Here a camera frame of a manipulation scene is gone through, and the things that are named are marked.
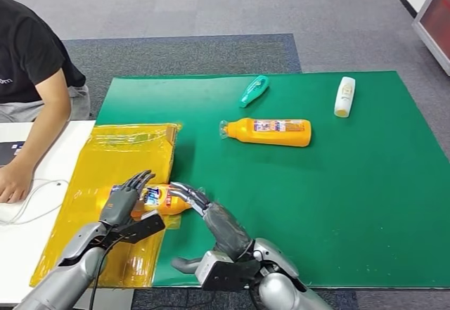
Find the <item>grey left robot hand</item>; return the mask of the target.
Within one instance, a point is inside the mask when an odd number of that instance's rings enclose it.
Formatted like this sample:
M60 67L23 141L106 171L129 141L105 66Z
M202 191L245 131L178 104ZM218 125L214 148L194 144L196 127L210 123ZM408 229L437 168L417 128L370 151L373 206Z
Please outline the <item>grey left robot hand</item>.
M144 170L129 178L109 194L101 210L99 221L109 226L122 226L131 219L131 211L140 198L142 189L156 177L151 170Z

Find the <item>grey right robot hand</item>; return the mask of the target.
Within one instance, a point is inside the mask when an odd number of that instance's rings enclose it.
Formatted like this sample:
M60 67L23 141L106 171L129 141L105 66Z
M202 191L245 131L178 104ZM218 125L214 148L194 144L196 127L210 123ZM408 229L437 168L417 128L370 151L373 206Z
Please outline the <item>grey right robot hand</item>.
M169 185L169 192L187 202L197 212L214 237L214 251L237 261L253 243L253 239L231 212L218 202L210 200L199 189L173 181Z

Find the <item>person's hand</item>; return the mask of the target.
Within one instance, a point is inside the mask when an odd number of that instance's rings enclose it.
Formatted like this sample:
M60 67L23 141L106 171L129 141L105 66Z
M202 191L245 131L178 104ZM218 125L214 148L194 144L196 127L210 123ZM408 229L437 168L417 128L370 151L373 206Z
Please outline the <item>person's hand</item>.
M26 198L34 167L13 161L1 168L1 203L16 203Z

